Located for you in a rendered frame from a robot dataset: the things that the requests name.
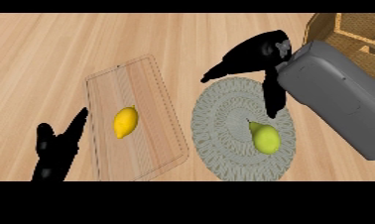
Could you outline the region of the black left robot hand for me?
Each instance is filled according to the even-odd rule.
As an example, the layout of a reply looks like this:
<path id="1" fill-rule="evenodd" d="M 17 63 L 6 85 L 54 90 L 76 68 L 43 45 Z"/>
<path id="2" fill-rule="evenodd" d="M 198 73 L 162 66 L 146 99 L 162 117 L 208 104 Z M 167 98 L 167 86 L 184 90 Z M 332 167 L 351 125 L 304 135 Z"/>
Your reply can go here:
<path id="1" fill-rule="evenodd" d="M 59 182 L 65 180 L 79 150 L 87 117 L 88 109 L 82 108 L 60 135 L 54 135 L 53 127 L 47 123 L 38 125 L 35 144 L 38 161 L 32 181 Z"/>

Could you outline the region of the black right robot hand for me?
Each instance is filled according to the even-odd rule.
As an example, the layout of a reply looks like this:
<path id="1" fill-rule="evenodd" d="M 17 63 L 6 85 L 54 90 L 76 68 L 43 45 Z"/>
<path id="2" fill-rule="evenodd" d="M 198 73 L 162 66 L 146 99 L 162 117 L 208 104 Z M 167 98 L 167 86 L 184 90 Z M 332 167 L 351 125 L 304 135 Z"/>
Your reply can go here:
<path id="1" fill-rule="evenodd" d="M 229 74 L 264 71 L 263 82 L 267 115 L 276 118 L 285 106 L 285 90 L 279 85 L 277 66 L 291 59 L 291 43 L 286 33 L 274 30 L 242 41 L 224 54 L 220 63 L 203 73 L 201 82 Z"/>

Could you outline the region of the brown wicker basket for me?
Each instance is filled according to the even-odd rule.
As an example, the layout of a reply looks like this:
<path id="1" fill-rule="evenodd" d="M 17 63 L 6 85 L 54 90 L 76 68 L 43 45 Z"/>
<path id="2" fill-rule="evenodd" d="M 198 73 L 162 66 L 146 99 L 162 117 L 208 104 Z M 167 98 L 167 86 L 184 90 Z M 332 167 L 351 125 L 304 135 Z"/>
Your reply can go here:
<path id="1" fill-rule="evenodd" d="M 329 43 L 375 78 L 375 13 L 316 13 L 302 42 Z"/>

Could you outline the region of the round grey woven placemat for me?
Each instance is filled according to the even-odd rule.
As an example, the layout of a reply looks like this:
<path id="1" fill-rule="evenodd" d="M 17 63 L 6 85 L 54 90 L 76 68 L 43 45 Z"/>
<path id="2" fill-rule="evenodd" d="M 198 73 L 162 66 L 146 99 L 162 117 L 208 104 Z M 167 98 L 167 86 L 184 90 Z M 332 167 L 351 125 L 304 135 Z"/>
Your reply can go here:
<path id="1" fill-rule="evenodd" d="M 280 135 L 280 148 L 267 155 L 252 142 L 249 123 L 271 125 Z M 192 112 L 192 137 L 198 155 L 220 180 L 277 180 L 295 153 L 295 131 L 283 108 L 274 119 L 267 115 L 263 84 L 229 77 L 203 90 Z"/>

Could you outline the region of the green pear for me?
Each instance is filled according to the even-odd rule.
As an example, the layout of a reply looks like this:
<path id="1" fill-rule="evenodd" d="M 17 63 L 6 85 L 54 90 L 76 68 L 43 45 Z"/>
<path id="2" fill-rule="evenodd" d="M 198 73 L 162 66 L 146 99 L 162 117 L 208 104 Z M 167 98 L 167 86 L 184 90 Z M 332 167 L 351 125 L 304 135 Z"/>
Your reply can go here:
<path id="1" fill-rule="evenodd" d="M 271 155 L 280 148 L 282 138 L 279 131 L 271 125 L 258 122 L 249 122 L 252 142 L 255 149 L 267 155 Z"/>

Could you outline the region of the yellow lemon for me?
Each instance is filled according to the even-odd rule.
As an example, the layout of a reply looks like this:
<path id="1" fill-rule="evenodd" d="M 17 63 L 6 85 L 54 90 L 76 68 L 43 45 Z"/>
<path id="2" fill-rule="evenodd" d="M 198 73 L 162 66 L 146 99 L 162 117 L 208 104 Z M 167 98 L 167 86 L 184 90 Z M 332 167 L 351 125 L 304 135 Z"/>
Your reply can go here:
<path id="1" fill-rule="evenodd" d="M 115 136 L 122 139 L 137 126 L 137 111 L 133 106 L 122 108 L 113 116 L 112 128 Z"/>

